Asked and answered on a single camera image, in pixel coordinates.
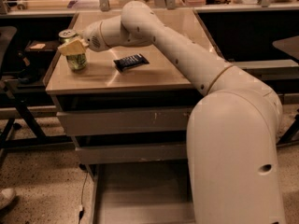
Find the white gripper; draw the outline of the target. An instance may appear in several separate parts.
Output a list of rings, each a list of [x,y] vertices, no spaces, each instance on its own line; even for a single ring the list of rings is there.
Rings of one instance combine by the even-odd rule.
[[[101,33],[101,24],[101,21],[91,23],[80,31],[83,39],[80,37],[72,38],[69,42],[59,46],[58,50],[64,56],[83,54],[87,48],[95,52],[107,50],[107,45]]]

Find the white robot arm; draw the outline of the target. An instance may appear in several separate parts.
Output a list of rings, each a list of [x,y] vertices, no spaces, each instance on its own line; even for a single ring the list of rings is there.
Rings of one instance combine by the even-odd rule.
[[[187,125],[196,224],[286,224],[276,135],[283,108],[261,80],[163,24],[139,1],[59,47],[63,55],[155,46],[202,94]]]

